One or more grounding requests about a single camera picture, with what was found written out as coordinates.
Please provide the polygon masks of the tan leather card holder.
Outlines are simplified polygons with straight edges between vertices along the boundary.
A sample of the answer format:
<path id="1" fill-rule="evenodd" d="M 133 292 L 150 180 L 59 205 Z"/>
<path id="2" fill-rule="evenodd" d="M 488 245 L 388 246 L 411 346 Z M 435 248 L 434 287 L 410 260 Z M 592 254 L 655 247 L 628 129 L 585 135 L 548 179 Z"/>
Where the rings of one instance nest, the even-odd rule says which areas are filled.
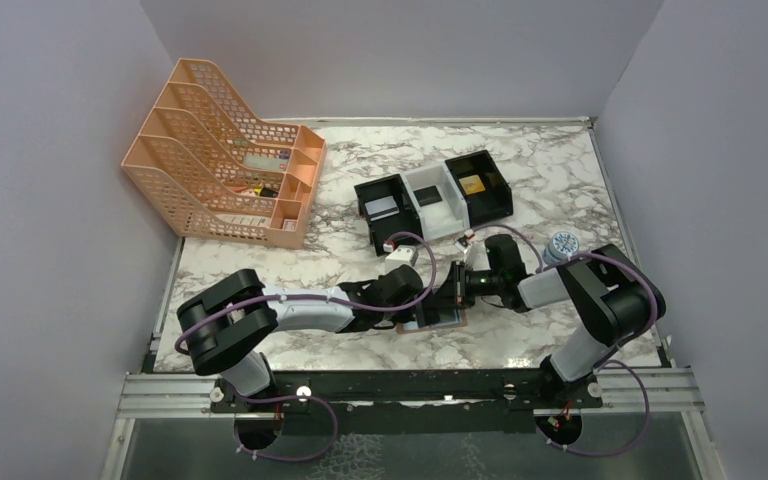
<path id="1" fill-rule="evenodd" d="M 418 333 L 436 329 L 457 328 L 467 325 L 466 314 L 462 310 L 423 310 L 412 320 L 396 327 L 398 334 Z"/>

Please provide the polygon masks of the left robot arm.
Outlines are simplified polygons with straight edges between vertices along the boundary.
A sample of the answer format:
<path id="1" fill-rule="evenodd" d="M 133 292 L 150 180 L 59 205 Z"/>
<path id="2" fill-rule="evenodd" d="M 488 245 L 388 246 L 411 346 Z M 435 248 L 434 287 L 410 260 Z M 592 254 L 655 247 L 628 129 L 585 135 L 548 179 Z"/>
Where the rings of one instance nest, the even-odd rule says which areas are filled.
<path id="1" fill-rule="evenodd" d="M 375 279 L 319 290 L 269 286 L 255 270 L 241 269 L 178 308 L 182 333 L 174 348 L 189 357 L 196 374 L 220 376 L 245 407 L 258 411 L 274 397 L 272 371 L 256 350 L 267 336 L 366 332 L 409 312 L 429 293 L 407 265 Z"/>

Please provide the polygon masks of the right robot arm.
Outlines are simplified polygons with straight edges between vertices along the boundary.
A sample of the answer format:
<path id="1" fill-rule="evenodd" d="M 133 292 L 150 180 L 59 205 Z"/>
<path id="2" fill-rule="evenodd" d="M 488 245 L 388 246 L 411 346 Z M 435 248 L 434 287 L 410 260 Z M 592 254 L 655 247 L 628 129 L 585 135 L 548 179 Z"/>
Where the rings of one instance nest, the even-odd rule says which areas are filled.
<path id="1" fill-rule="evenodd" d="M 484 248 L 488 269 L 453 262 L 445 281 L 423 300 L 417 321 L 436 325 L 443 314 L 466 310 L 484 296 L 498 297 L 517 313 L 571 301 L 581 325 L 539 366 L 537 393 L 549 406 L 572 399 L 597 368 L 666 313 L 660 290 L 613 244 L 540 273 L 527 271 L 509 234 L 487 238 Z"/>

